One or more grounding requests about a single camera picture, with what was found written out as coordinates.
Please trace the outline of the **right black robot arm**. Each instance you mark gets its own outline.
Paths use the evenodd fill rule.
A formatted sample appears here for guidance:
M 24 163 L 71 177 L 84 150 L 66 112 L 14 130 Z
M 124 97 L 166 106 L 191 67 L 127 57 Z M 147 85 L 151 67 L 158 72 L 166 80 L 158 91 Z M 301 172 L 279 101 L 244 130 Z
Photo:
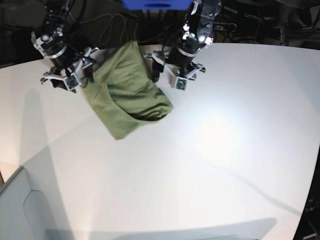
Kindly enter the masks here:
M 94 82 L 92 57 L 99 50 L 94 47 L 81 27 L 87 1 L 81 2 L 77 17 L 72 17 L 74 0 L 48 0 L 44 4 L 46 14 L 40 27 L 31 32 L 32 45 L 42 57 L 52 63 L 50 70 L 40 79 L 50 81 L 54 88 L 76 92 L 82 78 Z

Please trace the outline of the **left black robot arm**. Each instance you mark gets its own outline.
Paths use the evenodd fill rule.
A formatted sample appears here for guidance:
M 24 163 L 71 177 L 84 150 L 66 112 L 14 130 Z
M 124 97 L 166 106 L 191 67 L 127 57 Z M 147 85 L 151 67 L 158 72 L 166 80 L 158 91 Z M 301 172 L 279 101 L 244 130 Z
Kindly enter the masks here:
M 205 67 L 194 63 L 196 55 L 213 41 L 215 18 L 221 12 L 221 0 L 194 0 L 182 23 L 165 36 L 161 49 L 146 55 L 152 60 L 151 81 L 158 82 L 160 74 L 171 71 L 178 83 L 195 80 L 198 72 Z

